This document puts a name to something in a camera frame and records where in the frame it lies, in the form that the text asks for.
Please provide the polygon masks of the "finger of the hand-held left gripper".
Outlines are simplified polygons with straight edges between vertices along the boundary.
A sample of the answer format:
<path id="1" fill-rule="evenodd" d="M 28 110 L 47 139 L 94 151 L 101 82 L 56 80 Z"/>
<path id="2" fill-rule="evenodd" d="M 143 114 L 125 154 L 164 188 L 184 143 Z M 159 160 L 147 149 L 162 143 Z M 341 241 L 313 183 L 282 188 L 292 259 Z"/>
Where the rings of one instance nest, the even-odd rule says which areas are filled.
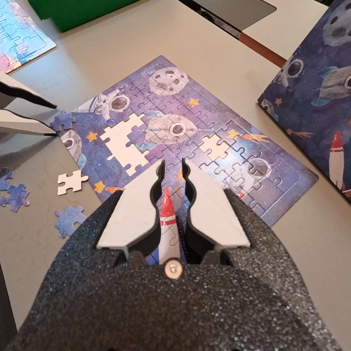
<path id="1" fill-rule="evenodd" d="M 39 106 L 57 108 L 57 105 L 50 103 L 35 91 L 3 72 L 0 73 L 0 92 L 10 98 L 21 98 Z"/>
<path id="2" fill-rule="evenodd" d="M 0 110 L 0 132 L 28 135 L 57 135 L 57 132 L 45 123 L 15 114 L 6 109 Z"/>

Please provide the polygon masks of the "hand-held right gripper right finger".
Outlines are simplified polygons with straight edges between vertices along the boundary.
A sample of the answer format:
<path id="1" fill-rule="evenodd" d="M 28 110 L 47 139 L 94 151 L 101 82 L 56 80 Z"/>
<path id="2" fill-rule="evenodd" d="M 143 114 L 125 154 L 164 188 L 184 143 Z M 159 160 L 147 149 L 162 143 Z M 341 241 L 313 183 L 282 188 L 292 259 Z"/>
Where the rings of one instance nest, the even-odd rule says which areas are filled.
<path id="1" fill-rule="evenodd" d="M 251 243 L 225 189 L 189 159 L 182 159 L 185 195 L 190 202 L 186 243 L 199 257 L 214 249 L 249 248 Z"/>

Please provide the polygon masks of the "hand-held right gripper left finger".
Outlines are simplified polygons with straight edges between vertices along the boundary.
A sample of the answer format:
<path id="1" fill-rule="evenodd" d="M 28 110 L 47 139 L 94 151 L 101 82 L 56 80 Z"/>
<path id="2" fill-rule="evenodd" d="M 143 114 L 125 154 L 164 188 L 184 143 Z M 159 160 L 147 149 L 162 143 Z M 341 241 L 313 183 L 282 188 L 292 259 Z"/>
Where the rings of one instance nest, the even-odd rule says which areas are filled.
<path id="1" fill-rule="evenodd" d="M 122 250 L 126 259 L 132 251 L 150 255 L 160 243 L 161 226 L 157 201 L 165 161 L 159 160 L 127 184 L 105 226 L 97 249 Z"/>

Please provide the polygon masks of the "blue jigsaw puzzle piece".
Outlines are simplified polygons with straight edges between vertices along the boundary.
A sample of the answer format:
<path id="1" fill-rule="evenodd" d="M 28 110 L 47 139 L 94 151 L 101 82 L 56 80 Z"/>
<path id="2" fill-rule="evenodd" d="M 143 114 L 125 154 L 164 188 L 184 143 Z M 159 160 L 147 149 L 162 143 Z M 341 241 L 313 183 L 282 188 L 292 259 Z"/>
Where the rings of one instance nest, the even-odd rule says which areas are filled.
<path id="1" fill-rule="evenodd" d="M 64 110 L 61 110 L 59 115 L 55 116 L 50 123 L 50 127 L 56 132 L 61 132 L 62 130 L 71 129 L 75 122 L 76 118 L 72 116 L 72 113 L 66 113 Z"/>
<path id="2" fill-rule="evenodd" d="M 26 199 L 29 192 L 25 190 L 26 185 L 19 184 L 18 186 L 11 185 L 7 190 L 11 196 L 6 200 L 5 204 L 11 204 L 11 211 L 18 212 L 21 206 L 28 207 L 29 201 Z"/>
<path id="3" fill-rule="evenodd" d="M 0 170 L 0 191 L 7 191 L 11 185 L 8 182 L 9 179 L 12 179 L 14 176 L 14 171 L 9 170 L 7 167 L 3 167 Z"/>
<path id="4" fill-rule="evenodd" d="M 55 215 L 59 219 L 54 226 L 59 230 L 58 235 L 61 239 L 64 239 L 66 236 L 70 237 L 74 233 L 76 230 L 75 223 L 82 224 L 85 221 L 87 217 L 82 214 L 83 210 L 81 206 L 75 208 L 67 206 L 63 212 L 55 211 Z"/>

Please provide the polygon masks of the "white-backed jigsaw puzzle piece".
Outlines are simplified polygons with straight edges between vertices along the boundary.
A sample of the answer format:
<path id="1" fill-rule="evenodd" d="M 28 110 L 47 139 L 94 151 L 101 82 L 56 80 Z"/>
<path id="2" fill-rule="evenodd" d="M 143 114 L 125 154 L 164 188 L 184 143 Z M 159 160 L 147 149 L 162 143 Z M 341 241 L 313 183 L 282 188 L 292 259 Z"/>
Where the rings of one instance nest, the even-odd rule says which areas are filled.
<path id="1" fill-rule="evenodd" d="M 57 183 L 64 183 L 64 185 L 58 187 L 58 195 L 66 194 L 67 189 L 72 189 L 73 192 L 81 191 L 81 183 L 87 181 L 88 179 L 88 176 L 81 175 L 81 170 L 73 171 L 72 176 L 70 177 L 68 177 L 67 174 L 59 175 Z"/>

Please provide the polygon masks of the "space jigsaw puzzle board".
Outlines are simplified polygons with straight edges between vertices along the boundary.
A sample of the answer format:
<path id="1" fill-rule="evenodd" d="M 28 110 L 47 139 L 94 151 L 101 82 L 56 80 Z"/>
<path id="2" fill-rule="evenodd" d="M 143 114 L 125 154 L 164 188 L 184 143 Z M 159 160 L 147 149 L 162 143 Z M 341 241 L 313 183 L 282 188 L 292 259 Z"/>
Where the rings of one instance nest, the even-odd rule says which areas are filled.
<path id="1" fill-rule="evenodd" d="M 101 202 L 164 160 L 162 190 L 184 223 L 186 158 L 271 227 L 318 180 L 163 56 L 71 113 L 76 122 L 58 134 Z"/>

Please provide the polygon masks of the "grey desk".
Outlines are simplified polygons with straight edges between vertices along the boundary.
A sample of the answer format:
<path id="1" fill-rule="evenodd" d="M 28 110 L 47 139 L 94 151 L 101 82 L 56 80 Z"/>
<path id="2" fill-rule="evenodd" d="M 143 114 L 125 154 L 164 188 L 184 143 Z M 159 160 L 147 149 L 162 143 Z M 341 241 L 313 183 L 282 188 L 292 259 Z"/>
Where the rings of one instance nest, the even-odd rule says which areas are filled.
<path id="1" fill-rule="evenodd" d="M 350 203 L 256 104 L 278 68 L 179 1 L 140 1 L 66 33 L 40 23 L 27 1 L 20 6 L 56 42 L 56 49 L 12 77 L 58 110 L 14 100 L 8 109 L 49 124 L 159 55 L 165 56 L 263 134 L 318 174 L 314 186 L 274 225 L 309 289 L 314 305 L 343 350 L 350 350 Z M 65 240 L 55 210 L 100 206 L 91 186 L 57 196 L 59 174 L 78 167 L 54 137 L 1 134 L 1 167 L 25 184 L 28 207 L 2 207 L 1 266 L 17 328 Z"/>

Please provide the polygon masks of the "adjacent white desk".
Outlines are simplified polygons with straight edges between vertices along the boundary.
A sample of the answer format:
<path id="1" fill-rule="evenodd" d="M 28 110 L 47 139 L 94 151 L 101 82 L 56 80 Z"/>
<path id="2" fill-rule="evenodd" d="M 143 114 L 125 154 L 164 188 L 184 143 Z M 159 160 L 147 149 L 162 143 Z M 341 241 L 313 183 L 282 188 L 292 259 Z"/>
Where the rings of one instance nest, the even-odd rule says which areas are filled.
<path id="1" fill-rule="evenodd" d="M 203 15 L 219 26 L 225 23 L 228 29 L 239 32 L 239 41 L 270 61 L 282 67 L 294 50 L 326 12 L 332 1 L 267 0 L 277 9 L 250 27 L 239 31 L 194 1 L 181 1 L 193 11 Z"/>

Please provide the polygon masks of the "dark grey desk panel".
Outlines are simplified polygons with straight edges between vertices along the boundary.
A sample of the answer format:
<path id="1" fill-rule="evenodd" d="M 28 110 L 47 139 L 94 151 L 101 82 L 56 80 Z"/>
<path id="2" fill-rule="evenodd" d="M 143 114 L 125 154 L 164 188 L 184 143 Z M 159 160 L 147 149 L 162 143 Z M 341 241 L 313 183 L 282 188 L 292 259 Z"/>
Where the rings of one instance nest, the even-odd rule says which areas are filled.
<path id="1" fill-rule="evenodd" d="M 262 0 L 195 0 L 201 8 L 242 31 L 276 11 Z"/>

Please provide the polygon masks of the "landscape jigsaw puzzle board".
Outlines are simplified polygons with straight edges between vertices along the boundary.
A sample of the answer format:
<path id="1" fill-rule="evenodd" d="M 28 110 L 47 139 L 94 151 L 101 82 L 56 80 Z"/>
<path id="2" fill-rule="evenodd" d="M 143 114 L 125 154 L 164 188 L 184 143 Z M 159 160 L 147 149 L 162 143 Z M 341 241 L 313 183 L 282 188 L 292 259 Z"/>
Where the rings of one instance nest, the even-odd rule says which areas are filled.
<path id="1" fill-rule="evenodd" d="M 12 0 L 0 1 L 0 70 L 10 73 L 56 44 Z"/>

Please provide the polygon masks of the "green plastic bin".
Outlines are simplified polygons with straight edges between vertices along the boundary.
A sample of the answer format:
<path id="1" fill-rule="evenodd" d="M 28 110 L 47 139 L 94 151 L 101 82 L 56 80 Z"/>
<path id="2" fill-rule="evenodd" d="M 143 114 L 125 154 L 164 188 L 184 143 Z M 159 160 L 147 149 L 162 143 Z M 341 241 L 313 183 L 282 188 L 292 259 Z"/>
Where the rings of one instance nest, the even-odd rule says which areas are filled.
<path id="1" fill-rule="evenodd" d="M 51 19 L 60 32 L 102 17 L 136 0 L 29 0 L 40 20 Z"/>

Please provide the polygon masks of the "printed jigsaw puzzle box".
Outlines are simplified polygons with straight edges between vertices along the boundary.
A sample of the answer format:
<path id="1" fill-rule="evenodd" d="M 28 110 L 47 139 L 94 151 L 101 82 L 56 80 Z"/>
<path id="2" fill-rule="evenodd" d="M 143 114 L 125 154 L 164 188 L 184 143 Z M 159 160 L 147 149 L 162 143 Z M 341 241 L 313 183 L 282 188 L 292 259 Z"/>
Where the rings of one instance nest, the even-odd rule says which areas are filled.
<path id="1" fill-rule="evenodd" d="M 333 1 L 258 103 L 351 199 L 351 1 Z"/>

